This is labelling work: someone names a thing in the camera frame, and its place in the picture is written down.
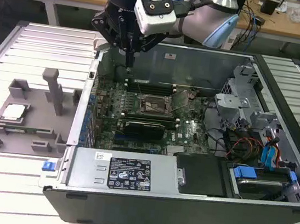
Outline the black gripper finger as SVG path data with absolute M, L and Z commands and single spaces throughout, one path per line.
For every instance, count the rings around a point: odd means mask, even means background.
M 131 64 L 131 38 L 127 29 L 127 19 L 122 13 L 114 21 L 107 11 L 101 11 L 95 15 L 92 25 L 113 47 L 118 47 L 121 54 L 125 55 L 125 65 Z
M 154 46 L 158 45 L 162 40 L 168 36 L 168 33 L 157 33 L 153 35 L 143 35 L 139 30 L 136 30 L 133 33 L 133 39 L 131 44 L 131 52 L 129 56 L 129 67 L 134 65 L 134 54 L 140 53 L 141 51 L 147 52 L 152 49 Z

